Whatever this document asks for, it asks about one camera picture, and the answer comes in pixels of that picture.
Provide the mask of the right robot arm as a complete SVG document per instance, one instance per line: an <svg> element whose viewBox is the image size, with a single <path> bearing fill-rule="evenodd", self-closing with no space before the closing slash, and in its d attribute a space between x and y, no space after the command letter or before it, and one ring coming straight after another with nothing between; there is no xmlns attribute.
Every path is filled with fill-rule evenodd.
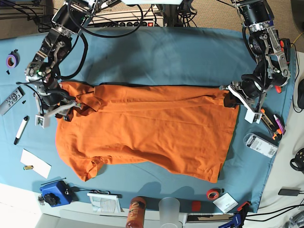
<svg viewBox="0 0 304 228"><path fill-rule="evenodd" d="M102 0L67 0L52 18L55 25L43 39L39 51L25 70L24 85L35 93L38 114L35 125L49 127L50 118L55 115L66 121L71 121L74 108L81 109L82 104L76 101L68 91L61 88L59 80L69 80L82 69L88 42L85 33L104 38L104 35L93 33L86 29L91 20L96 17L103 7ZM68 76L62 76L59 65L72 51L72 35L80 37L84 51L76 71Z"/></svg>

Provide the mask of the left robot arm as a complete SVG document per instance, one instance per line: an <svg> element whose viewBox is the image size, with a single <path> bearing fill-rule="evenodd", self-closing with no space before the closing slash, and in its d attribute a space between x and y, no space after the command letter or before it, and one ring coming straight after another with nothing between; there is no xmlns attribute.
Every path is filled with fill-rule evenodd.
<svg viewBox="0 0 304 228"><path fill-rule="evenodd" d="M251 74L243 74L241 81L220 87L228 91L224 106L243 105L247 110L245 120L259 123L267 92L273 87L281 89L290 79L291 44L289 39L279 38L267 1L233 0L231 5L241 19L243 41L256 68Z"/></svg>

